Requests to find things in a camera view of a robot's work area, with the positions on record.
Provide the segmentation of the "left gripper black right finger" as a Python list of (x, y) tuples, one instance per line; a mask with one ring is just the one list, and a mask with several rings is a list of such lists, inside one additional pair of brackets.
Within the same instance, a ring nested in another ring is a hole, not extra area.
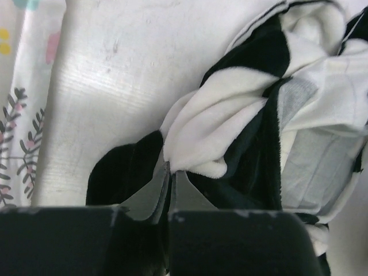
[(175, 240), (178, 234), (174, 230), (174, 221), (179, 221), (179, 212), (206, 212), (218, 211), (215, 207), (189, 180), (187, 172), (177, 171), (172, 176), (170, 207), (169, 207), (169, 265), (170, 273), (174, 274), (174, 251)]

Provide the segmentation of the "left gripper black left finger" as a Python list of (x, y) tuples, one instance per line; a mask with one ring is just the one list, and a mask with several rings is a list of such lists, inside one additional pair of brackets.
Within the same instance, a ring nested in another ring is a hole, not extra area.
[(116, 221), (114, 269), (118, 275), (165, 275), (168, 269), (168, 194), (170, 165), (120, 205)]

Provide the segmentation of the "black white checkered pillowcase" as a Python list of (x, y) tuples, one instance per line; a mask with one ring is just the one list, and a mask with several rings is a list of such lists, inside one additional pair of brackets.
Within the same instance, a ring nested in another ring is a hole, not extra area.
[(219, 209), (282, 210), (304, 223), (323, 275), (328, 224), (367, 167), (367, 10), (283, 1), (255, 21), (181, 97), (160, 128), (94, 166), (86, 205), (146, 212), (165, 168)]

